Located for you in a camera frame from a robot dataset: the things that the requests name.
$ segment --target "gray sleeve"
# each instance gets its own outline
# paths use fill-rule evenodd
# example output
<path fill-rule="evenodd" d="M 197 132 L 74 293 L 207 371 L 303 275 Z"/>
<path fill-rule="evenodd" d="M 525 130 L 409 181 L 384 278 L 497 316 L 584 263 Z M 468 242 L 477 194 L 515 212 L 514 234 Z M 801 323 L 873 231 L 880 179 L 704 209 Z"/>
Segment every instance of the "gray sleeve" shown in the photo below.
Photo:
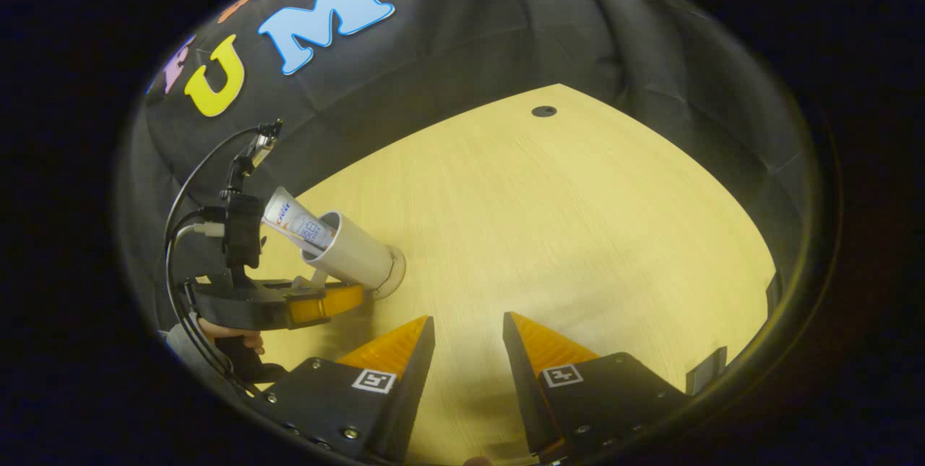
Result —
<path fill-rule="evenodd" d="M 199 322 L 196 318 L 197 315 L 195 312 L 189 314 L 189 321 L 192 322 L 192 330 L 198 331 L 201 335 L 202 331 L 199 330 Z M 209 361 L 206 361 L 206 357 L 199 353 L 198 348 L 196 348 L 194 342 L 189 340 L 186 331 L 183 330 L 180 324 L 174 325 L 169 332 L 161 331 L 160 333 L 162 337 L 164 337 L 165 344 L 171 348 L 174 355 L 176 355 L 176 357 L 186 365 L 206 387 L 209 387 L 212 392 L 219 394 L 219 396 L 227 398 L 227 400 L 233 400 L 234 402 L 240 401 L 236 388 L 232 387 L 231 384 L 209 364 Z M 215 344 L 212 344 L 208 338 L 205 338 L 205 335 L 202 335 L 202 337 L 205 339 L 205 343 L 209 345 L 209 348 L 212 348 L 212 352 L 214 352 L 215 356 L 228 367 L 228 370 L 233 370 L 231 360 L 228 360 L 228 356 L 222 354 L 222 351 L 218 350 Z"/>

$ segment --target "finger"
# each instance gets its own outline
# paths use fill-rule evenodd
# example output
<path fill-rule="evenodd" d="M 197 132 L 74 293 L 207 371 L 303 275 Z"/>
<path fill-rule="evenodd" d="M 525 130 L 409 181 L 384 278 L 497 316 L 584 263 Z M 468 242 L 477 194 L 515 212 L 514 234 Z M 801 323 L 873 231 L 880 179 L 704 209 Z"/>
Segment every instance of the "finger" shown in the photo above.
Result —
<path fill-rule="evenodd" d="M 244 337 L 244 347 L 260 348 L 264 345 L 264 338 L 255 335 L 255 337 Z"/>
<path fill-rule="evenodd" d="M 249 337 L 260 337 L 260 331 L 245 331 L 244 329 L 229 329 L 233 335 L 242 335 L 244 339 Z"/>
<path fill-rule="evenodd" d="M 199 328 L 206 335 L 211 337 L 235 337 L 236 335 L 242 335 L 243 333 L 252 334 L 255 331 L 242 331 L 241 329 L 229 329 L 228 327 L 222 327 L 221 325 L 213 324 L 206 320 L 206 318 L 199 317 Z"/>

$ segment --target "black fabric backdrop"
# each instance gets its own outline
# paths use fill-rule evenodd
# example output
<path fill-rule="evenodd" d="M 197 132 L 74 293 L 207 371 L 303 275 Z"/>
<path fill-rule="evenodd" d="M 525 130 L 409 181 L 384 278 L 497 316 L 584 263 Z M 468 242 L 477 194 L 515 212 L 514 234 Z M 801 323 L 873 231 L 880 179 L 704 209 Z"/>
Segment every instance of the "black fabric backdrop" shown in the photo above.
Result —
<path fill-rule="evenodd" d="M 7 273 L 32 279 L 7 289 L 7 462 L 317 462 L 190 381 L 142 330 L 134 285 L 116 279 L 126 262 L 102 227 L 112 207 L 110 147 L 139 144 L 126 123 L 132 101 L 189 26 L 234 1 L 6 0 L 7 67 L 16 71 L 4 82 L 4 105 L 13 107 L 11 218 L 33 218 L 43 206 L 59 230 L 57 239 L 33 230 Z M 921 153 L 922 0 L 694 1 L 825 111 L 845 179 L 842 246 L 830 294 L 767 377 L 683 446 L 666 440 L 658 460 L 621 463 L 914 464 L 925 355 L 925 285 L 911 258 L 921 233 L 913 155 Z M 142 163 L 156 160 L 148 150 Z M 159 186 L 176 189 L 179 172 L 155 170 Z M 152 186 L 135 172 L 123 189 Z M 58 194 L 22 198 L 48 192 Z M 163 203 L 133 200 L 165 213 Z M 20 252 L 36 269 L 19 268 Z"/>
<path fill-rule="evenodd" d="M 282 7 L 314 0 L 252 0 L 222 24 L 225 7 L 215 6 L 190 31 L 196 37 L 171 93 L 156 77 L 130 128 L 115 195 L 126 278 L 153 324 L 176 322 L 159 261 L 166 213 L 192 168 L 229 134 L 283 118 L 280 143 L 247 186 L 264 198 L 276 186 L 298 196 L 430 124 L 556 83 L 624 111 L 703 165 L 751 215 L 789 279 L 812 198 L 812 149 L 793 98 L 703 9 L 685 0 L 380 1 L 394 14 L 334 34 L 292 75 L 281 74 L 280 54 L 257 28 Z M 208 56 L 230 34 L 244 86 L 228 110 L 204 117 L 182 88 L 200 64 L 209 64 L 212 87 L 224 85 Z M 199 173 L 181 213 L 217 203 L 244 142 Z M 178 276 L 223 268 L 215 241 L 185 239 L 176 256 Z"/>

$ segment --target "blue letter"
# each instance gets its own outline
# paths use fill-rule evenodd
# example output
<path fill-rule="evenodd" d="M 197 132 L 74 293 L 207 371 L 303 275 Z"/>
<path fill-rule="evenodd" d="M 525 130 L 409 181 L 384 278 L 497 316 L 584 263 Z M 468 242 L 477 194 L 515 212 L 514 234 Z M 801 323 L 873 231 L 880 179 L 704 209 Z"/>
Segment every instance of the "blue letter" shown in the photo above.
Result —
<path fill-rule="evenodd" d="M 352 35 L 389 17 L 395 6 L 377 0 L 315 0 L 314 9 L 284 7 L 267 18 L 257 32 L 269 35 L 283 57 L 283 73 L 292 74 L 311 60 L 311 48 L 301 47 L 295 37 L 327 47 L 331 44 L 331 21 L 337 12 L 341 35 Z"/>

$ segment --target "light wood surface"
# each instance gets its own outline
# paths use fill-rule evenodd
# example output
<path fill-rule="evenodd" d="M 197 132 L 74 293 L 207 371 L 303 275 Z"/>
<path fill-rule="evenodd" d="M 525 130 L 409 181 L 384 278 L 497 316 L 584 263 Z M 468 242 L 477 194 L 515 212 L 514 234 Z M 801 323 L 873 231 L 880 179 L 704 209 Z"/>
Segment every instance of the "light wood surface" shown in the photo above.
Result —
<path fill-rule="evenodd" d="M 533 108 L 557 108 L 535 117 Z M 298 197 L 402 249 L 389 298 L 330 324 L 264 333 L 264 361 L 337 360 L 420 315 L 436 348 L 409 462 L 535 463 L 502 341 L 516 311 L 599 355 L 629 352 L 680 390 L 766 317 L 774 275 L 759 231 L 703 167 L 643 124 L 564 85 L 440 121 Z M 309 276 L 268 236 L 253 278 Z"/>

